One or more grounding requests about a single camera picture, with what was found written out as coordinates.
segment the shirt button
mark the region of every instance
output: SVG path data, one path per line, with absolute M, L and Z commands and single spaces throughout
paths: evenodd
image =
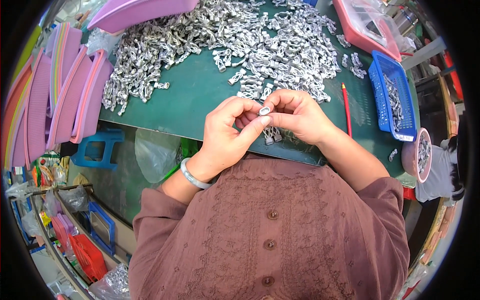
M 278 211 L 276 211 L 275 209 L 269 210 L 267 212 L 267 217 L 270 220 L 277 220 L 278 219 Z
M 264 247 L 265 247 L 265 249 L 267 249 L 267 250 L 273 250 L 273 249 L 276 248 L 276 241 L 274 241 L 274 240 L 266 240 L 266 241 L 264 242 Z
M 275 282 L 275 279 L 271 276 L 266 276 L 262 279 L 262 285 L 264 287 L 269 287 Z

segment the wrist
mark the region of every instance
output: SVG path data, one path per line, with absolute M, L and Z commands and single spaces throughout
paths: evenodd
M 345 134 L 341 129 L 333 125 L 329 130 L 322 134 L 321 140 L 315 143 L 315 146 L 320 149 L 328 147 L 331 143 L 338 143 L 338 138 L 341 134 Z
M 222 171 L 215 168 L 200 151 L 187 161 L 186 167 L 192 176 L 205 183 L 210 182 Z

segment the metal container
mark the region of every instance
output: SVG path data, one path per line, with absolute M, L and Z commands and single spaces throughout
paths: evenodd
M 393 20 L 402 36 L 406 36 L 418 22 L 417 16 L 408 7 L 400 9 Z

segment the black hair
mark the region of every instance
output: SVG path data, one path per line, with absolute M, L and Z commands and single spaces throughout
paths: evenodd
M 465 118 L 460 116 L 460 124 L 458 128 L 458 135 L 452 136 L 450 141 L 448 142 L 448 152 L 452 153 L 457 151 L 457 161 L 460 164 L 460 170 L 465 170 L 465 162 L 466 159 L 463 157 L 462 147 L 465 146 L 463 144 L 467 143 L 468 137 L 467 132 L 465 130 Z M 465 195 L 464 185 L 465 183 L 465 175 L 460 174 L 458 164 L 452 164 L 452 171 L 450 172 L 450 177 L 452 178 L 452 184 L 454 187 L 452 199 L 453 201 L 458 201 L 463 198 Z

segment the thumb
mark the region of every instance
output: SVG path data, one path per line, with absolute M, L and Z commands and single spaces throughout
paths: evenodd
M 298 125 L 297 116 L 281 112 L 271 112 L 268 115 L 272 118 L 272 123 L 270 124 L 270 126 L 295 131 Z
M 241 144 L 250 146 L 253 141 L 262 133 L 263 129 L 270 124 L 272 118 L 269 116 L 257 117 L 242 129 L 237 139 Z

